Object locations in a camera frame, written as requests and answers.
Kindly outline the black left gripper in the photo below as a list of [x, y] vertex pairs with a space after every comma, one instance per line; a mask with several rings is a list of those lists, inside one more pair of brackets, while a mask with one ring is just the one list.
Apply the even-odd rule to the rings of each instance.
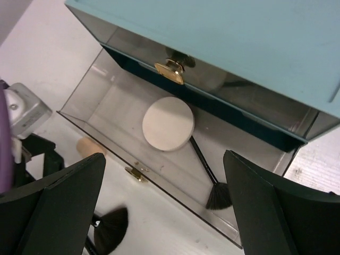
[[14, 164], [14, 188], [36, 180], [31, 174], [34, 166], [43, 177], [65, 168], [64, 158], [56, 151], [56, 143], [34, 133], [21, 142], [21, 162]]

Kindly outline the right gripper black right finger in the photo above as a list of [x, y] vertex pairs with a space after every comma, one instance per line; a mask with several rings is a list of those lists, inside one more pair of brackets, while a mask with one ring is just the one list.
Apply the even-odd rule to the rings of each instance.
[[339, 195], [227, 150], [225, 175], [245, 254], [339, 254]]

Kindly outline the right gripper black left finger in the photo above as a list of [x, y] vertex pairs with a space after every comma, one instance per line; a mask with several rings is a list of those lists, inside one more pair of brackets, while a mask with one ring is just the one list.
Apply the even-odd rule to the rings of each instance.
[[81, 254], [103, 181], [95, 153], [1, 194], [1, 254]]

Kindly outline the beige makeup sponge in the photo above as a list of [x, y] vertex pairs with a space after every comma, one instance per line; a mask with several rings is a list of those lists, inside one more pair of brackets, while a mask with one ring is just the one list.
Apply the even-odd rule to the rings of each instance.
[[82, 158], [86, 158], [95, 153], [102, 153], [104, 156], [107, 150], [90, 137], [83, 137], [77, 141], [76, 149]]

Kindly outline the black fan makeup brush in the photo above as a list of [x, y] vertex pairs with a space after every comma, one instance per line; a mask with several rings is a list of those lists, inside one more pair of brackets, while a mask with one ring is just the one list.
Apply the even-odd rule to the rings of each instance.
[[93, 240], [87, 236], [84, 248], [89, 254], [110, 254], [123, 241], [129, 225], [127, 207], [121, 207], [105, 215], [94, 214], [91, 220]]

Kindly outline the clear acrylic drawer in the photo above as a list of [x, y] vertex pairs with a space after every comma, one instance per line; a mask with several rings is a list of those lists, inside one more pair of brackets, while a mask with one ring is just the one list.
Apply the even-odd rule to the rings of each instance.
[[87, 135], [137, 169], [149, 182], [200, 218], [237, 247], [241, 239], [234, 211], [205, 208], [211, 180], [192, 146], [163, 152], [144, 138], [142, 120], [152, 103], [178, 96], [194, 114], [193, 136], [219, 181], [225, 182], [223, 155], [232, 150], [256, 165], [284, 175], [300, 141], [281, 132], [251, 134], [206, 111], [181, 91], [160, 88], [121, 68], [101, 50], [60, 114]]
[[280, 95], [188, 54], [113, 25], [71, 4], [72, 14], [126, 71], [255, 134], [310, 141], [339, 127], [339, 118]]

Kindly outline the white round powder puff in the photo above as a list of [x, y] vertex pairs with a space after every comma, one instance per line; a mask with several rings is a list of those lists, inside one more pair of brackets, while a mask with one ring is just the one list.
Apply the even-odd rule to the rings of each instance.
[[191, 108], [176, 97], [164, 97], [154, 102], [142, 121], [146, 141], [160, 151], [174, 151], [183, 147], [194, 131]]

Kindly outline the teal drawer organizer box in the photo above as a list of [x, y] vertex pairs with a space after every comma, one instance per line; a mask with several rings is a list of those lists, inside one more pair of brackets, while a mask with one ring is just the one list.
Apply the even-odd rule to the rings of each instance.
[[68, 4], [339, 118], [339, 1]]

